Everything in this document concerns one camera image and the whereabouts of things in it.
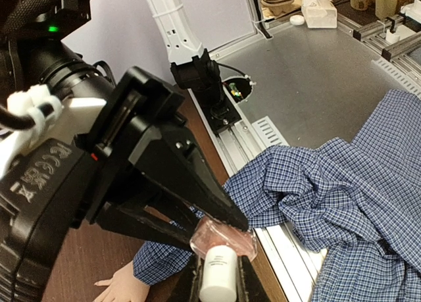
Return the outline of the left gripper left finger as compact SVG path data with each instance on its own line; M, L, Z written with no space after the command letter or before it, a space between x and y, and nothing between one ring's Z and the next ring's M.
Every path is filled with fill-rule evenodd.
M185 267L177 283L177 301L199 301L199 291L203 277L203 260L194 256Z

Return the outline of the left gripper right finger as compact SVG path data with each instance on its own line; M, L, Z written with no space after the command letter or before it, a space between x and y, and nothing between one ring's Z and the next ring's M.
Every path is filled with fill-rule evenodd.
M270 302L248 256L237 258L237 301Z

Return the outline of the pink nail polish bottle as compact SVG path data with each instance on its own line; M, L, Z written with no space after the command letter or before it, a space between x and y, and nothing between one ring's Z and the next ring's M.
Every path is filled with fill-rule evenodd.
M239 257L247 256L250 261L255 259L258 252L254 231L244 232L207 216L199 221L189 244L193 252L202 259L211 248L220 245L230 247Z

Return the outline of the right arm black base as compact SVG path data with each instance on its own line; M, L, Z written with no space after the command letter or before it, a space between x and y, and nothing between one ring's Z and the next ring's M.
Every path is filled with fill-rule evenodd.
M198 55L188 57L186 62L170 63L170 70L176 83L181 89L193 92L214 134L226 130L241 120L240 114L229 98L242 99L243 94L231 89L228 83L222 81L220 75L222 67L241 74L248 88L251 88L251 80L246 73L212 60L206 49Z

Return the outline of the white nail polish cap brush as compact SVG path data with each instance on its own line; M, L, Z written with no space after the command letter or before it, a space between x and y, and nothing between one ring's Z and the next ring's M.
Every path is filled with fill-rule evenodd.
M236 289L236 252L219 245L207 251L203 266L203 277L199 300L203 302L234 302Z

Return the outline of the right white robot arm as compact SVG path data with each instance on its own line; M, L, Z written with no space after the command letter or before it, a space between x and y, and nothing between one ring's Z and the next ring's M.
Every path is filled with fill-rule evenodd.
M59 249L85 220L181 249L197 211L248 229L179 113L189 89L213 130L238 121L218 65L179 0L147 1L170 9L159 27L174 84L137 66L112 77L117 53L140 49L112 17L88 31L91 0L1 0L3 250Z

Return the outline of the mannequin hand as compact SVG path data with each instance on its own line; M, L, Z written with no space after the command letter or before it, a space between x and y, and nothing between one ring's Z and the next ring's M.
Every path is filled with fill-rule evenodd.
M105 289L94 299L100 301L138 301L144 302L149 294L149 285L134 276L133 261L117 270L111 278L94 283Z

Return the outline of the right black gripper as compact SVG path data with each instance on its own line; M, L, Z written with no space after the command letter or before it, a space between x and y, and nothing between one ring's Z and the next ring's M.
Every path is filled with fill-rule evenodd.
M74 138L93 174L83 219L117 234L190 249L190 208L241 231L245 215L213 174L185 118L184 98L134 66L109 95L93 126Z

